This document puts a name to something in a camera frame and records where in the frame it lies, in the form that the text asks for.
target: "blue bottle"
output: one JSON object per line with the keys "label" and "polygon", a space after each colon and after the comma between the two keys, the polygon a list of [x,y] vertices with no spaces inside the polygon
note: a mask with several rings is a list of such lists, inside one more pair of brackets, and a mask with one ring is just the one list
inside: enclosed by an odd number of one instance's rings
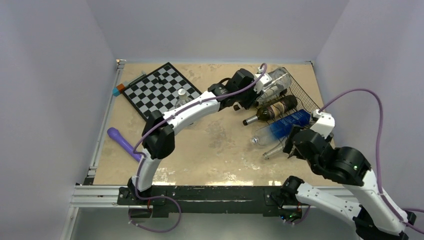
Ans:
{"label": "blue bottle", "polygon": [[251,141],[252,143],[260,146],[272,144],[282,138],[287,137],[290,134],[293,125],[304,127],[309,124],[310,120],[311,114],[309,114],[304,109],[301,109],[295,113],[281,118],[276,122],[273,122],[268,126],[264,126],[256,130]]}

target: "gray wall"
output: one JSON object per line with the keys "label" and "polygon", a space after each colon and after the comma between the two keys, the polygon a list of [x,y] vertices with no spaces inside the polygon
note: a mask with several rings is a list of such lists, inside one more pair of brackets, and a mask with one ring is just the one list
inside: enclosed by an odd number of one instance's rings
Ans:
{"label": "gray wall", "polygon": [[[383,186],[401,207],[424,206],[423,26],[424,1],[351,0],[315,65],[324,102],[352,88],[381,97]],[[359,149],[375,166],[376,100],[350,93],[328,111],[336,119],[337,143]]]}
{"label": "gray wall", "polygon": [[314,60],[348,0],[87,0],[116,58]]}
{"label": "gray wall", "polygon": [[[84,209],[79,212],[72,240],[357,240],[346,223],[318,209],[310,211],[304,222],[294,227],[278,217],[260,214],[182,215],[179,226],[168,233],[148,232],[128,224],[128,210]],[[171,227],[177,214],[169,218],[142,219],[140,224],[155,229]]]}
{"label": "gray wall", "polygon": [[0,239],[59,239],[115,70],[85,0],[0,1]]}

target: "gray floor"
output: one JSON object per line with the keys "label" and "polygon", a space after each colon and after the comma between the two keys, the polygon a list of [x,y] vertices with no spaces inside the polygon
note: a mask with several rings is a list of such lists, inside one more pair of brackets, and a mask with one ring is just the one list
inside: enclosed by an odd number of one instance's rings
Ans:
{"label": "gray floor", "polygon": [[[168,233],[152,233],[128,224],[127,209],[96,208],[80,210],[73,240],[357,240],[354,230],[344,222],[318,209],[312,209],[301,224],[283,225],[278,217],[254,214],[189,214]],[[164,229],[177,219],[145,219],[144,225]]]}

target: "table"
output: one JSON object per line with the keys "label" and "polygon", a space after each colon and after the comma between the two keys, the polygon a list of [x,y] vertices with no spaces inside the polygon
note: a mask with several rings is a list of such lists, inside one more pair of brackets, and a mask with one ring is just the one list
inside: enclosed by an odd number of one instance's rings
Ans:
{"label": "table", "polygon": [[[150,73],[163,63],[126,63],[120,82],[130,82],[142,71]],[[232,77],[240,68],[252,73],[258,64],[173,64],[201,92],[219,80]],[[286,67],[305,92],[323,105],[314,70],[310,63],[269,64],[268,72]],[[335,186],[311,172],[304,160],[285,153],[264,160],[262,154],[273,147],[254,146],[250,139],[255,130],[266,126],[256,122],[243,126],[242,120],[254,115],[256,109],[234,111],[232,107],[208,115],[183,129],[175,137],[174,152],[162,160],[154,176],[155,185],[281,185],[290,175],[315,186]],[[142,136],[145,121],[123,95],[116,97],[108,127],[114,127],[131,144]],[[135,174],[138,163],[106,134],[93,184],[126,185]]]}

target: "metal frame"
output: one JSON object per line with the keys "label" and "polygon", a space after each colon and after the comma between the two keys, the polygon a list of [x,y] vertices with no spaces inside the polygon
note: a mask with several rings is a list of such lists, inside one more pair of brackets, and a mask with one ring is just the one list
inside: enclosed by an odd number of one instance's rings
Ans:
{"label": "metal frame", "polygon": [[[113,82],[113,88],[120,82],[124,66],[127,61],[120,59],[117,61],[117,70]],[[111,112],[115,103],[115,98],[110,94],[109,104],[103,117],[101,129],[97,137],[97,145],[91,157],[91,162],[88,169],[88,178],[94,178],[99,165],[100,153],[102,152],[105,133],[111,117]],[[146,205],[117,205],[119,197],[119,188],[126,187],[121,185],[76,185],[72,195],[69,210],[63,226],[61,240],[70,240],[78,217],[80,208],[131,208],[131,209],[147,209]],[[317,189],[328,194],[339,197],[345,201],[358,202],[354,195],[344,187],[338,186],[318,186]]]}

